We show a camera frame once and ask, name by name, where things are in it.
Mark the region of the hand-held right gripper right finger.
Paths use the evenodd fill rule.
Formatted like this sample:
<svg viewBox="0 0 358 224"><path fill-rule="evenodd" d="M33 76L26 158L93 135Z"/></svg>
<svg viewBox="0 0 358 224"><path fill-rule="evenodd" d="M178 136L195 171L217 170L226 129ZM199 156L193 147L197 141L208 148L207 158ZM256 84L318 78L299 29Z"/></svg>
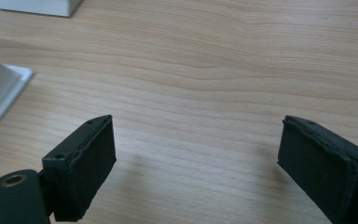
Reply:
<svg viewBox="0 0 358 224"><path fill-rule="evenodd" d="M311 120L287 116L278 164L333 224L358 224L358 146Z"/></svg>

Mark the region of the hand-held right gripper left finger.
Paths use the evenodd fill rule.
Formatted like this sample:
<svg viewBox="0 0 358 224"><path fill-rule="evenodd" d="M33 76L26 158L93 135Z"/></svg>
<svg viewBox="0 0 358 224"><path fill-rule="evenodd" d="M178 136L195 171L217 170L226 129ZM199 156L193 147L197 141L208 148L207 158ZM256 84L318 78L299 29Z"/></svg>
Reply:
<svg viewBox="0 0 358 224"><path fill-rule="evenodd" d="M42 164L55 219L81 219L116 161L110 115L86 121L53 148Z"/></svg>

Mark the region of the white book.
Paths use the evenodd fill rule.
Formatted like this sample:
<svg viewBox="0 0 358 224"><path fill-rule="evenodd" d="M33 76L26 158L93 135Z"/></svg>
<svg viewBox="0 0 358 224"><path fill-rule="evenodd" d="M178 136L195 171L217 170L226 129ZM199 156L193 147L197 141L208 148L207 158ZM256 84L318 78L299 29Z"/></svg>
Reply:
<svg viewBox="0 0 358 224"><path fill-rule="evenodd" d="M71 17L84 0L0 0L0 9Z"/></svg>

